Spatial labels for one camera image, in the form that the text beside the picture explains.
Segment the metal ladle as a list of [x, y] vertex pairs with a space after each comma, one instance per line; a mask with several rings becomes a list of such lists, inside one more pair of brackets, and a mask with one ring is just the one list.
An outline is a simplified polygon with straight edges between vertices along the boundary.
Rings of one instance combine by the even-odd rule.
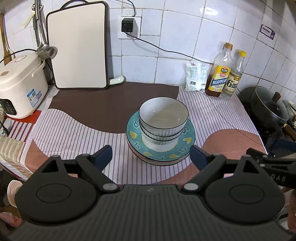
[[39, 0], [34, 0], [33, 27], [37, 41], [37, 55], [43, 59], [53, 59], [57, 54], [57, 48], [48, 44], [41, 16], [41, 4]]

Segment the white cutting board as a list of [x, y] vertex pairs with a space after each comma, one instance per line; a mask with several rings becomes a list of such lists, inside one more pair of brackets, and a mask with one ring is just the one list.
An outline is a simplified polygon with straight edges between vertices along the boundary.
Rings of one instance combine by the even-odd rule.
[[60, 8], [46, 16], [48, 43], [58, 89], [106, 89], [108, 4], [104, 1]]

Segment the white ribbed bowl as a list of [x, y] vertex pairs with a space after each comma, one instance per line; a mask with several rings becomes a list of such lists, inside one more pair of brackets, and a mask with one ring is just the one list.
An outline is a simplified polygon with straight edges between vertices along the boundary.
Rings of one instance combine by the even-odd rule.
[[144, 145], [147, 148], [158, 153], [168, 152], [172, 150], [178, 144], [178, 141], [179, 141], [178, 138], [175, 138], [174, 140], [171, 140], [171, 141], [158, 141], [142, 133], [142, 142], [144, 143]]
[[177, 99], [155, 97], [139, 108], [139, 121], [149, 133], [168, 137], [183, 130], [189, 118], [187, 107]]
[[182, 128], [180, 131], [178, 131], [177, 133], [175, 133], [173, 135], [170, 135], [170, 136], [158, 136], [158, 135], [154, 135], [153, 133], [150, 133], [148, 130], [146, 130], [144, 128], [144, 126], [142, 124], [140, 124], [139, 126], [140, 126], [142, 132], [146, 136], [148, 136], [148, 137], [150, 137], [150, 138], [152, 138], [154, 140], [162, 141], [162, 142], [164, 142], [164, 141], [172, 141], [172, 140], [178, 138], [182, 134], [182, 132], [184, 130], [184, 128]]

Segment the white salt bag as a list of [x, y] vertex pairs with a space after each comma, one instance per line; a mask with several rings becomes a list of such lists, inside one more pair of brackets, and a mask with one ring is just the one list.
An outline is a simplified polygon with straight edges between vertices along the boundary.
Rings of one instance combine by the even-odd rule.
[[210, 65], [199, 62], [186, 63], [186, 91], [201, 91], [206, 87]]

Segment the yellow label cooking wine bottle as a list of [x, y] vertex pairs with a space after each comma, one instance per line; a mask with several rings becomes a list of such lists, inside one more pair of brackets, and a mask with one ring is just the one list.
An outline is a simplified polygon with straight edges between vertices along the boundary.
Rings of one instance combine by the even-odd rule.
[[231, 70], [232, 48], [232, 44], [225, 43], [222, 51], [215, 57], [205, 87], [205, 93], [208, 96], [220, 96]]

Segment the black power adapter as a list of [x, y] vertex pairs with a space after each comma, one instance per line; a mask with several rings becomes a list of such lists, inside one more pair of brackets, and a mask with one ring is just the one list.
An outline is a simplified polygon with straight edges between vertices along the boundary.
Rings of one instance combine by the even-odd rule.
[[132, 33], [134, 29], [134, 18], [123, 18], [121, 21], [121, 31], [123, 33]]

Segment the wooden spatula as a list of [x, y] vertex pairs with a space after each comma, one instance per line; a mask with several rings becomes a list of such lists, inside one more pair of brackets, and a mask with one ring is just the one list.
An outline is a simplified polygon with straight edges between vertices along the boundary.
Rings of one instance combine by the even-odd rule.
[[6, 35], [6, 27], [5, 27], [5, 20], [4, 20], [4, 14], [1, 13], [1, 41], [3, 44], [3, 53], [4, 53], [4, 65], [7, 65], [10, 61], [12, 61], [15, 57], [15, 54], [13, 54], [13, 51], [11, 51], [9, 44], [8, 44], [8, 38]]

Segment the teal fried egg plate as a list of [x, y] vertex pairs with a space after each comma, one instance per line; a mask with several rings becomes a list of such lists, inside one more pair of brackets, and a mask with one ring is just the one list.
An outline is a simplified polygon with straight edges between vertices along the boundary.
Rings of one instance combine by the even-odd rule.
[[189, 155], [190, 147], [195, 143], [195, 129], [190, 120], [184, 127], [182, 134], [178, 137], [178, 144], [168, 152], [158, 153], [147, 148], [142, 142], [142, 130], [139, 123], [139, 113], [136, 111], [129, 118], [126, 125], [127, 142], [133, 147], [133, 152], [146, 162], [155, 162], [157, 165], [171, 165], [179, 162]]

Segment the black wok with lid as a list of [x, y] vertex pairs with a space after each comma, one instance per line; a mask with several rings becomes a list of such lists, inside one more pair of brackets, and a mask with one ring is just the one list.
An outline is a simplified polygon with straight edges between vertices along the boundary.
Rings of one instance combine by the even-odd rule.
[[288, 136], [289, 115], [277, 91], [262, 86], [251, 86], [238, 91], [238, 97], [261, 138]]

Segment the white rice cooker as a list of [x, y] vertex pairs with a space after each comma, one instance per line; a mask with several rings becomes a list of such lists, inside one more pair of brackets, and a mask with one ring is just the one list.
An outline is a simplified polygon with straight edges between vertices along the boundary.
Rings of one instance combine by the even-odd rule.
[[48, 91], [45, 61], [36, 53], [17, 56], [1, 66], [1, 106], [11, 118], [33, 114]]

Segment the white vinegar bottle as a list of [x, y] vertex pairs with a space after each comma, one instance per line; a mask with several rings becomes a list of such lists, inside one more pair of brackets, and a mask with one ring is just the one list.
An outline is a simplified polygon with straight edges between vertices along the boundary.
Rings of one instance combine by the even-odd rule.
[[239, 51], [237, 58], [232, 64], [230, 73], [221, 93], [224, 98], [231, 97], [236, 90], [237, 85], [239, 84], [239, 81], [243, 75], [245, 57], [246, 52], [242, 50]]

